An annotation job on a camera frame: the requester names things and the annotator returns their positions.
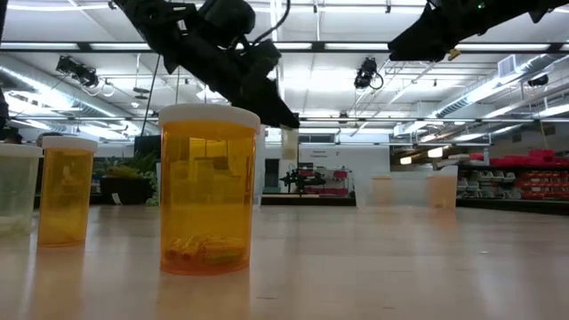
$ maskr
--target ceiling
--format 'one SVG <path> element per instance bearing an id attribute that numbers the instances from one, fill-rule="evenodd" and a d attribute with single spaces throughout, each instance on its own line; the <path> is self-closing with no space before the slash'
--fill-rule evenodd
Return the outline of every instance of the ceiling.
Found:
<path id="1" fill-rule="evenodd" d="M 284 3 L 285 0 L 249 1 L 257 12 L 253 32 L 248 36 L 254 39 L 270 28 L 271 1 Z M 390 41 L 408 28 L 418 18 L 424 0 L 392 0 L 391 14 L 382 12 L 385 1 L 371 0 L 318 0 L 319 14 L 312 12 L 312 0 L 293 0 L 292 11 L 278 30 L 278 41 Z M 85 0 L 11 0 L 8 11 L 4 41 L 30 42 L 140 42 L 137 31 L 120 10 L 108 8 L 85 11 L 46 11 L 65 10 L 77 5 L 103 6 L 107 1 Z M 374 4 L 375 7 L 363 7 Z M 338 5 L 349 5 L 344 10 Z M 552 12 L 542 22 L 533 24 L 529 15 L 523 15 L 492 28 L 483 36 L 468 39 L 471 42 L 566 42 L 569 39 L 569 14 Z M 55 66 L 60 57 L 58 53 L 17 52 L 9 53 L 14 58 L 38 68 L 45 73 L 60 78 Z M 134 108 L 132 103 L 146 103 L 136 100 L 134 86 L 151 86 L 157 55 L 144 53 L 140 56 L 140 70 L 137 74 L 137 55 L 134 53 L 73 53 L 74 59 L 96 68 L 97 74 L 107 79 L 116 88 L 110 97 L 99 94 L 96 98 L 143 116 L 143 106 Z M 431 66 L 426 62 L 389 62 L 381 71 L 385 85 L 365 104 L 355 105 L 359 94 L 354 89 L 356 69 L 365 57 L 373 56 L 378 64 L 387 60 L 384 53 L 284 53 L 281 68 L 284 81 L 284 100 L 289 108 L 304 116 L 337 116 L 341 111 L 350 111 L 351 116 L 416 116 L 421 103 L 438 103 L 460 94 L 477 80 L 496 72 L 497 62 L 504 54 L 462 54 L 452 62 L 443 60 Z M 77 87 L 70 79 L 64 82 Z M 186 70 L 168 75 L 162 63 L 157 71 L 156 84 L 150 109 L 161 108 L 178 102 L 199 102 L 215 98 L 213 92 Z M 487 100 L 486 104 L 496 108 L 518 100 L 519 86 L 511 87 Z"/>

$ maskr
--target potted plant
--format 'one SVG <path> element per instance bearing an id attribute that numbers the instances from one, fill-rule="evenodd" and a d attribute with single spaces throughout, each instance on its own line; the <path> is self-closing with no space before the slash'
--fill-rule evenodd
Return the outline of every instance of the potted plant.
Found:
<path id="1" fill-rule="evenodd" d="M 135 153 L 132 159 L 109 162 L 100 179 L 100 192 L 114 204 L 144 204 L 153 196 L 156 154 Z"/>

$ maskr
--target wooden table surface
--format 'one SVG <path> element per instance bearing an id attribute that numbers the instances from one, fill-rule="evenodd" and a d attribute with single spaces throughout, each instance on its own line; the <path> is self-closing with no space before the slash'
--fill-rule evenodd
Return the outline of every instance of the wooden table surface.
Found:
<path id="1" fill-rule="evenodd" d="M 161 273 L 159 213 L 93 207 L 85 246 L 0 238 L 0 319 L 566 319 L 569 219 L 409 207 L 266 207 L 252 261 Z"/>

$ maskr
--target clear plastic container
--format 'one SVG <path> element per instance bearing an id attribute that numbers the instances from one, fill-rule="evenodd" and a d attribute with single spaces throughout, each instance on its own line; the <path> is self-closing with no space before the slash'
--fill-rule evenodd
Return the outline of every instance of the clear plastic container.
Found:
<path id="1" fill-rule="evenodd" d="M 0 236 L 28 235 L 41 148 L 0 144 Z"/>
<path id="2" fill-rule="evenodd" d="M 45 137 L 37 245 L 83 244 L 87 233 L 92 159 L 97 142 Z"/>
<path id="3" fill-rule="evenodd" d="M 162 109 L 159 124 L 160 268 L 204 276 L 248 267 L 259 118 L 241 108 L 184 104 Z"/>

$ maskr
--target translucent container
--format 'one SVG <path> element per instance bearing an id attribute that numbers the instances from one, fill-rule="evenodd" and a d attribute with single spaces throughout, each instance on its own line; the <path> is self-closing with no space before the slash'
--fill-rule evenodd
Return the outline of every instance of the translucent container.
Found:
<path id="1" fill-rule="evenodd" d="M 87 233 L 92 159 L 97 142 L 45 137 L 37 245 L 83 244 Z"/>
<path id="2" fill-rule="evenodd" d="M 29 234 L 42 154 L 38 147 L 0 144 L 0 236 Z"/>
<path id="3" fill-rule="evenodd" d="M 259 118 L 241 108 L 183 104 L 162 109 L 159 124 L 160 268 L 205 276 L 248 267 Z"/>

